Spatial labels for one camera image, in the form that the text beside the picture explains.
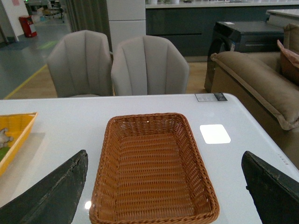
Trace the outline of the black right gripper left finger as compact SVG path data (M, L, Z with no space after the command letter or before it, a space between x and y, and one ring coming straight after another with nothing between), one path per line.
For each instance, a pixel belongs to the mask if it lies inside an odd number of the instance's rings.
M80 150L0 209L2 224L70 224L86 182L88 154Z

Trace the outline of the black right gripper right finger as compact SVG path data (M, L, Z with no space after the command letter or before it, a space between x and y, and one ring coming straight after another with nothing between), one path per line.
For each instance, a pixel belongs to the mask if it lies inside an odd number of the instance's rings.
M242 156L242 171L263 224L299 222L299 182L250 151Z

